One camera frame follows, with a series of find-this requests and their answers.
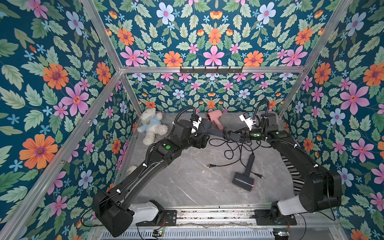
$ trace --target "marble floor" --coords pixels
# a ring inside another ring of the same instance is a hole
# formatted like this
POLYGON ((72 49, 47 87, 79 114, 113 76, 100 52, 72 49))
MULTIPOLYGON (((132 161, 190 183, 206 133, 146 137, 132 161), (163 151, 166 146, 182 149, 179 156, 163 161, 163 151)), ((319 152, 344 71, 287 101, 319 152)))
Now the marble floor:
MULTIPOLYGON (((162 123, 172 128, 176 113, 164 113, 162 123)), ((239 119, 240 113, 224 113, 220 118, 223 126, 236 131, 245 127, 239 119)), ((179 119, 190 118, 184 113, 179 119)), ((156 141, 164 138, 156 136, 156 141)), ((144 161, 147 147, 142 144, 145 134, 140 133, 133 148, 129 165, 139 165, 144 161)), ((213 144, 222 141, 212 140, 213 144)), ((157 174, 134 199, 133 203, 143 203, 150 199, 158 201, 163 207, 195 206, 195 205, 228 205, 228 204, 262 204, 293 197, 293 183, 280 154, 273 148, 259 147, 255 150, 255 161, 252 171, 262 174, 259 177, 251 174, 255 179, 255 186, 251 192, 232 184, 235 172, 244 173, 245 167, 240 162, 226 167, 208 168, 207 164, 222 165, 238 159, 240 153, 235 151, 232 160, 224 157, 227 145, 214 147, 207 144, 204 149, 189 148, 184 150, 179 158, 166 169, 157 174)), ((247 164, 250 152, 243 151, 242 161, 247 164)))

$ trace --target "light blue flower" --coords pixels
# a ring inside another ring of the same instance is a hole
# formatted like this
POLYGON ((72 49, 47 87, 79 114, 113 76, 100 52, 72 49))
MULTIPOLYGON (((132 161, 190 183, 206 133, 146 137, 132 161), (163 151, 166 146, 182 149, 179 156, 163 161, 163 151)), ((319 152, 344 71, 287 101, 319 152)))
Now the light blue flower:
POLYGON ((35 57, 33 56, 34 53, 29 53, 27 50, 24 51, 26 54, 24 55, 24 57, 28 58, 29 60, 32 60, 32 59, 35 59, 35 57))
POLYGON ((17 169, 19 169, 19 168, 23 168, 23 166, 22 166, 22 163, 23 163, 23 161, 17 161, 16 159, 13 161, 15 164, 12 164, 11 166, 9 166, 9 168, 13 168, 13 171, 14 172, 17 172, 17 169))
POLYGON ((7 120, 10 120, 12 125, 14 125, 15 122, 19 123, 18 119, 20 119, 20 117, 16 117, 14 114, 12 114, 12 117, 7 117, 7 120))

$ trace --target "teddy bear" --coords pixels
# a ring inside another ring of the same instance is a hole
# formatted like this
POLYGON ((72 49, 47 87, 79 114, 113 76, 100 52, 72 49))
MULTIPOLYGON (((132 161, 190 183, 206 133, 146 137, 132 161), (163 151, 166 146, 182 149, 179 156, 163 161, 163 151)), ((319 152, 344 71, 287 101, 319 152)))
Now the teddy bear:
POLYGON ((162 113, 156 113, 156 108, 148 108, 141 114, 140 119, 143 125, 137 130, 139 132, 147 132, 146 137, 143 139, 144 145, 151 145, 155 142, 155 134, 164 135, 168 131, 168 127, 161 124, 160 120, 163 118, 162 113))

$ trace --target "floral wallpaper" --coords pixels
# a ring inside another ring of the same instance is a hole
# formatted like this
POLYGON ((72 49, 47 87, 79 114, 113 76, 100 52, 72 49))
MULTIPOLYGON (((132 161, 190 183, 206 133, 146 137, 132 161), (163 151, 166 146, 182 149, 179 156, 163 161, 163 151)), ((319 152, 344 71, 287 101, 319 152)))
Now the floral wallpaper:
MULTIPOLYGON (((0 29, 2 228, 114 69, 79 1, 2 1, 0 29)), ((18 239, 86 238, 79 215, 113 182, 135 118, 119 83, 18 239)))
POLYGON ((384 6, 354 1, 285 114, 286 129, 342 176, 334 214, 353 240, 384 238, 384 6))

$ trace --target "pink hair dryer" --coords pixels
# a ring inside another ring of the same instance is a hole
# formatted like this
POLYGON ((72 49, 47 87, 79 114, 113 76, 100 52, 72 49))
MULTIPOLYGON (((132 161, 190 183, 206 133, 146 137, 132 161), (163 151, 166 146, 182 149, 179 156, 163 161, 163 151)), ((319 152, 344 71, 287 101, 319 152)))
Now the pink hair dryer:
POLYGON ((223 116, 223 113, 221 112, 221 110, 215 110, 210 113, 207 113, 207 119, 211 122, 215 122, 215 124, 217 125, 217 128, 219 128, 220 130, 224 129, 223 125, 221 125, 220 121, 218 120, 222 116, 223 116))

